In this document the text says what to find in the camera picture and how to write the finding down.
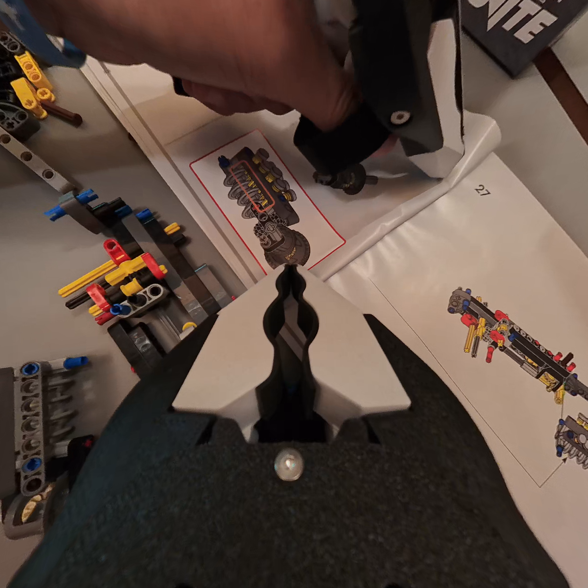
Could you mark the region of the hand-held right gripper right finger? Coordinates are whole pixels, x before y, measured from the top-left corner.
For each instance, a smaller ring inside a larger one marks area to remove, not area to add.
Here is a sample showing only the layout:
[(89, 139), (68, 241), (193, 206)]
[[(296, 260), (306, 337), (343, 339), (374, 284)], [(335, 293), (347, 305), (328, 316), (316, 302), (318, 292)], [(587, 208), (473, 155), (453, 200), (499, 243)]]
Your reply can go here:
[(294, 267), (294, 298), (314, 412), (338, 431), (350, 419), (410, 408), (367, 317), (354, 304), (300, 266)]

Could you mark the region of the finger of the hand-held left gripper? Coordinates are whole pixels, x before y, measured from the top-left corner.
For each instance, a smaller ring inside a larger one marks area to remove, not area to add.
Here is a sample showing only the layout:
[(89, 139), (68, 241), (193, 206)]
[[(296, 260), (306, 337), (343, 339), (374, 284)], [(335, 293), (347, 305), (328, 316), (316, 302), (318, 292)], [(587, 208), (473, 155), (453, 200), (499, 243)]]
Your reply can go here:
[(460, 73), (460, 41), (455, 19), (434, 22), (430, 30), (428, 65), (442, 131), (440, 148), (409, 159), (430, 178), (449, 175), (465, 153)]

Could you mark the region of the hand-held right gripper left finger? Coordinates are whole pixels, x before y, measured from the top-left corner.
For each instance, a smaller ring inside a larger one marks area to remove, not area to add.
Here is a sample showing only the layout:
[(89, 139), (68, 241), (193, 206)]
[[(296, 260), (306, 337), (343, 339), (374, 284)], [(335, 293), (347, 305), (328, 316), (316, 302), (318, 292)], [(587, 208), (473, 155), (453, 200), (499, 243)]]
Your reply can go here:
[(247, 441), (281, 398), (276, 338), (285, 324), (291, 266), (280, 266), (221, 310), (173, 401), (177, 412), (235, 421)]

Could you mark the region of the lego instruction booklet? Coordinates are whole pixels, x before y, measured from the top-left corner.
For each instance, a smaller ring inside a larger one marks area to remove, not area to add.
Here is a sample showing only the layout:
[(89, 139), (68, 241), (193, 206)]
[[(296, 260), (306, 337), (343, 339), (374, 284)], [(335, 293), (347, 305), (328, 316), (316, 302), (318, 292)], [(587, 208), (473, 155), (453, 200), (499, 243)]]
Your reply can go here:
[(368, 162), (377, 186), (312, 180), (296, 113), (218, 118), (147, 65), (82, 69), (224, 260), (250, 288), (270, 272), (217, 157), (266, 148), (294, 188), (313, 273), (395, 332), (457, 395), (509, 489), (574, 587), (587, 587), (587, 258), (465, 114), (444, 180), (402, 153)]

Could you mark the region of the grey lego gear assembly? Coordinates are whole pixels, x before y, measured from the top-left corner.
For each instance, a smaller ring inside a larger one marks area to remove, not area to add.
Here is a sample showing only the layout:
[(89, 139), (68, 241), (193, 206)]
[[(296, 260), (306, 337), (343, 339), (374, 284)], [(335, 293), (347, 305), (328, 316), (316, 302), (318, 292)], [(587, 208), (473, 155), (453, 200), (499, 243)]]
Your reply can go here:
[(1, 368), (1, 529), (8, 540), (45, 534), (95, 443), (76, 436), (72, 391), (87, 356)]

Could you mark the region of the yellow car lego set box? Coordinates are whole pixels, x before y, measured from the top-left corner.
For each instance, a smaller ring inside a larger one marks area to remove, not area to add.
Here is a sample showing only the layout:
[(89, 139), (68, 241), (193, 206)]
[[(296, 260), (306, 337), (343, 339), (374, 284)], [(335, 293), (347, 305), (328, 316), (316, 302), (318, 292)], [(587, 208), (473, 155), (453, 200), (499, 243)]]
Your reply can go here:
[(587, 1), (460, 1), (462, 29), (511, 78), (587, 11)]

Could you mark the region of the long lego chassis assembly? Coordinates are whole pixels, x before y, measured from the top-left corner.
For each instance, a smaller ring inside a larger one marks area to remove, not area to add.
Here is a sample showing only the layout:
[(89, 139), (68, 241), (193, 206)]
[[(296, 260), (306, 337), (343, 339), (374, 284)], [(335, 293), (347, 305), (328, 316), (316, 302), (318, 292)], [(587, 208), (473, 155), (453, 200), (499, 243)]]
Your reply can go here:
[(44, 212), (52, 222), (69, 217), (105, 237), (107, 261), (64, 285), (58, 295), (70, 310), (86, 305), (131, 371), (144, 378), (167, 354), (144, 318), (160, 321), (175, 346), (235, 296), (208, 265), (196, 267), (187, 259), (180, 224), (163, 224), (149, 209), (133, 210), (121, 198), (92, 206), (97, 199), (92, 190), (71, 190)]

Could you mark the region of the light grey long lego bar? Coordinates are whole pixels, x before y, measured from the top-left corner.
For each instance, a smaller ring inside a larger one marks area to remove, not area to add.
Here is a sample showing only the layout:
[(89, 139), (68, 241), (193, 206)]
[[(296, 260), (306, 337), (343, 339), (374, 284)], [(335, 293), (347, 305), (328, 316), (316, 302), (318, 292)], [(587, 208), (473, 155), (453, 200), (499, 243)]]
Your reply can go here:
[(70, 192), (73, 194), (79, 193), (79, 188), (75, 183), (66, 179), (55, 168), (34, 154), (27, 146), (3, 130), (1, 131), (1, 146), (61, 195), (66, 195)]

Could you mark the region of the person's left hand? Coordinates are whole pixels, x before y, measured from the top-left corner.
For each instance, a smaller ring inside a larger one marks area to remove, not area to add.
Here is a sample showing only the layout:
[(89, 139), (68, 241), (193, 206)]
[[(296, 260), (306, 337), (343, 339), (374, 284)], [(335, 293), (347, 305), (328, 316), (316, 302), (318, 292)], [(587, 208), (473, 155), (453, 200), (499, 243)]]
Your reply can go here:
[(117, 65), (181, 78), (221, 115), (298, 111), (321, 131), (359, 107), (312, 1), (26, 1), (43, 30)]

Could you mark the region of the blue wristband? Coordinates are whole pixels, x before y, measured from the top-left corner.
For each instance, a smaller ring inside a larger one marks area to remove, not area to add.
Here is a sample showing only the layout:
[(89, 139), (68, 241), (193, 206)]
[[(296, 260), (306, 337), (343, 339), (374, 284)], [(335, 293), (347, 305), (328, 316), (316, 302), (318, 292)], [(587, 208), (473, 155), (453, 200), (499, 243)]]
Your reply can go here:
[(49, 35), (24, 1), (1, 1), (1, 21), (31, 52), (50, 65), (80, 69), (87, 55), (65, 38)]

